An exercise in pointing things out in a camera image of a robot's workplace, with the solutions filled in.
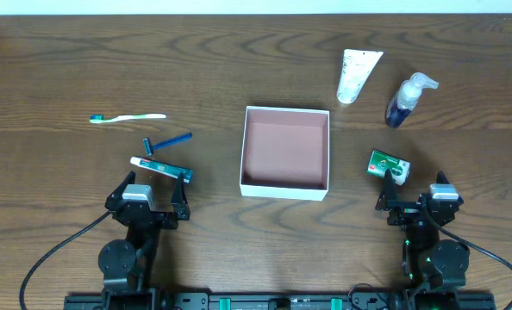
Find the white wall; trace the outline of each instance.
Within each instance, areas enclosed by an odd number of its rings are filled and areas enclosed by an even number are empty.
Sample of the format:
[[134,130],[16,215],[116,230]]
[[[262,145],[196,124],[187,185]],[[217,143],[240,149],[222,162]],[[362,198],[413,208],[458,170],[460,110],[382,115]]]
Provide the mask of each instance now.
[[512,13],[512,0],[0,0],[0,15]]

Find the green and white box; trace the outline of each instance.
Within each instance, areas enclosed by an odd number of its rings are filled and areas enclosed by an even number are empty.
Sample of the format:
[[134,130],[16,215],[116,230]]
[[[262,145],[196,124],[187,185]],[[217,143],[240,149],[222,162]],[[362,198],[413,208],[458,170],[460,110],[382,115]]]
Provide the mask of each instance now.
[[390,169],[394,183],[402,185],[408,178],[410,166],[411,163],[408,161],[395,158],[381,151],[373,150],[371,159],[369,159],[369,164],[367,165],[367,173],[375,177],[384,178],[384,173]]

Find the blue razor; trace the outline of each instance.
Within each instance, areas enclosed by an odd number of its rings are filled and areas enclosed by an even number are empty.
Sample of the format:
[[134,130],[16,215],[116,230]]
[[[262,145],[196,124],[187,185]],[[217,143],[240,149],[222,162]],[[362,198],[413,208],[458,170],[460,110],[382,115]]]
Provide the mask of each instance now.
[[193,133],[186,133],[186,134],[177,136],[175,138],[171,138],[166,141],[162,141],[154,146],[151,144],[151,140],[149,138],[145,138],[145,139],[143,139],[143,146],[145,147],[145,152],[147,153],[147,156],[152,156],[154,151],[156,151],[158,149],[161,149],[161,148],[164,148],[167,146],[171,146],[171,145],[175,145],[176,143],[189,140],[192,137],[193,137]]

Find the soap dispenser bottle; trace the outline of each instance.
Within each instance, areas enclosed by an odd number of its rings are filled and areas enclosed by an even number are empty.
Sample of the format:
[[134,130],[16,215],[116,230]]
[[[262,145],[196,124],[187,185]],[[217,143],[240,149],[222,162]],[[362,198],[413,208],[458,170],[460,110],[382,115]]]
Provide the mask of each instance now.
[[438,82],[420,72],[404,81],[386,108],[386,125],[392,128],[402,125],[419,102],[424,88],[437,89]]

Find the toothbrush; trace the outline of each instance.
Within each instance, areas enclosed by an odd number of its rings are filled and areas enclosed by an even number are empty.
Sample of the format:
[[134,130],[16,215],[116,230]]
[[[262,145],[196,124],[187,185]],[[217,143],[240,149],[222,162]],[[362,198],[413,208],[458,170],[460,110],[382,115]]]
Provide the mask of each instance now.
[[139,120],[139,119],[165,119],[163,114],[147,114],[147,115],[120,115],[113,119],[104,120],[103,115],[92,115],[90,117],[91,124],[102,124],[115,121]]

